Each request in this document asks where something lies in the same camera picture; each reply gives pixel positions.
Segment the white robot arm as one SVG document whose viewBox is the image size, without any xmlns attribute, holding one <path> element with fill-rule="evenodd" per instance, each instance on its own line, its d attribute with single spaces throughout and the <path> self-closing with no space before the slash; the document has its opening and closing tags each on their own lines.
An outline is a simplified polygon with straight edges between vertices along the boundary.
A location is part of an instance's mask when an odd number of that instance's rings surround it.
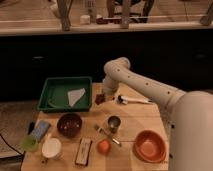
<svg viewBox="0 0 213 171">
<path fill-rule="evenodd" d="M 119 83 L 141 93 L 171 114 L 168 171 L 213 171 L 213 95 L 185 92 L 130 70 L 120 57 L 104 65 L 102 92 L 113 96 Z"/>
</svg>

